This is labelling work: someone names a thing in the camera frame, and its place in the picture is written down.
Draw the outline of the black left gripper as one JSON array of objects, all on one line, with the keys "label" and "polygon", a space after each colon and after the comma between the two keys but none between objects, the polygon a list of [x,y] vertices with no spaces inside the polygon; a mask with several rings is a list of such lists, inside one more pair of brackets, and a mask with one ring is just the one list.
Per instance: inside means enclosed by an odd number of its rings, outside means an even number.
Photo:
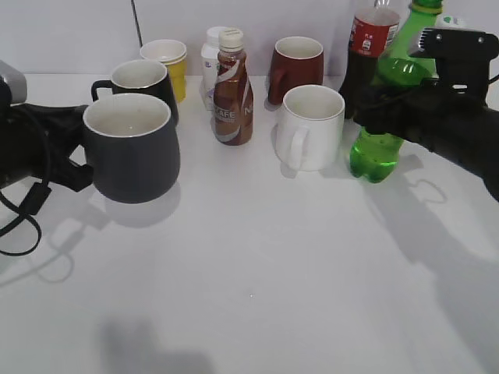
[{"label": "black left gripper", "polygon": [[93,184],[93,168],[51,152],[49,139],[61,145],[83,142],[87,105],[51,108],[35,104],[1,105],[1,187],[33,176],[80,192]]}]

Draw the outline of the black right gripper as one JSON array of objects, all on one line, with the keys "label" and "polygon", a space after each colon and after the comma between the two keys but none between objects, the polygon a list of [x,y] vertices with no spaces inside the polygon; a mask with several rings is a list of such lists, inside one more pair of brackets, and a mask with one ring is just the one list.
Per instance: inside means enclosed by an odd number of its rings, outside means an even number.
[{"label": "black right gripper", "polygon": [[353,121],[371,135],[417,143],[482,179],[498,199],[498,112],[482,100],[441,87],[364,86]]}]

